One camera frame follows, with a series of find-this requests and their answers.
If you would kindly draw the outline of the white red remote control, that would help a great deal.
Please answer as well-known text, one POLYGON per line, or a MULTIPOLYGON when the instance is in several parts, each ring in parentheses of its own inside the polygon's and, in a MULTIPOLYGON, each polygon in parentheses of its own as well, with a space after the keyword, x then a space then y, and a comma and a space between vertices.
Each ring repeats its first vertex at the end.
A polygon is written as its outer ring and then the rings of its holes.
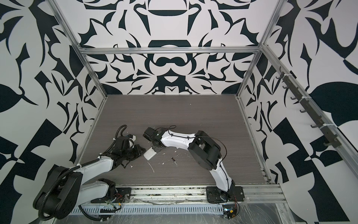
POLYGON ((157 154, 157 152, 151 147, 149 148, 145 153, 144 153, 144 157, 147 161, 151 160, 155 155, 157 154))

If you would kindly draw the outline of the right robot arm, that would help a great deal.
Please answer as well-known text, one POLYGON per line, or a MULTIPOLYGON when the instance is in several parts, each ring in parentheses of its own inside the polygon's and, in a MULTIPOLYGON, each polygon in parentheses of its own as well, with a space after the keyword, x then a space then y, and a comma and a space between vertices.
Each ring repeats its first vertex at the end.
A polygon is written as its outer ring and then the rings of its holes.
POLYGON ((148 161, 166 147, 186 150, 202 168, 210 172, 223 200, 234 198, 235 182, 224 167, 221 147, 205 132, 185 134, 168 128, 149 127, 143 136, 152 144, 144 154, 148 161))

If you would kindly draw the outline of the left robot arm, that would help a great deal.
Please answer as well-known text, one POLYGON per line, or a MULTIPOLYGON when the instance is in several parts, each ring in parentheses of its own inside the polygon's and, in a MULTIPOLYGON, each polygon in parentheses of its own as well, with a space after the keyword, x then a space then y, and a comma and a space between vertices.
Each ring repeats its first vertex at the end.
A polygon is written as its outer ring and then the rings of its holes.
POLYGON ((96 159, 72 168, 60 166, 50 173, 33 202, 33 208, 38 211, 41 221, 63 219, 76 207, 88 219, 99 222, 104 220, 86 213, 82 205, 93 200, 113 204, 118 196, 116 184, 105 178, 93 183, 88 181, 119 166, 126 168, 146 152, 145 148, 135 144, 134 135, 123 134, 126 128, 127 125, 118 128, 112 144, 96 159))

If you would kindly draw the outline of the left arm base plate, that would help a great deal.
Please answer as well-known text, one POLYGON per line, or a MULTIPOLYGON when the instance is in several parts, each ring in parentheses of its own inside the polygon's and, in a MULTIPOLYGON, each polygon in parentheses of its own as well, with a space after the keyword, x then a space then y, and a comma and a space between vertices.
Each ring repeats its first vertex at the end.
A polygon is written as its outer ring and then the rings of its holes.
POLYGON ((111 189, 104 197, 91 200, 91 203, 125 203, 131 198, 131 190, 130 187, 111 189))

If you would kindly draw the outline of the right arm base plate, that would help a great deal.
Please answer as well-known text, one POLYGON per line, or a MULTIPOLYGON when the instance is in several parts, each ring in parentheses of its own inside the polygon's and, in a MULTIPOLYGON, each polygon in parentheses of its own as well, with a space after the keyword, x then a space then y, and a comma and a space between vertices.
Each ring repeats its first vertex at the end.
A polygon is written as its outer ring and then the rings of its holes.
POLYGON ((231 186, 229 192, 217 187, 206 187, 206 195, 209 203, 243 202, 245 198, 241 186, 231 186))

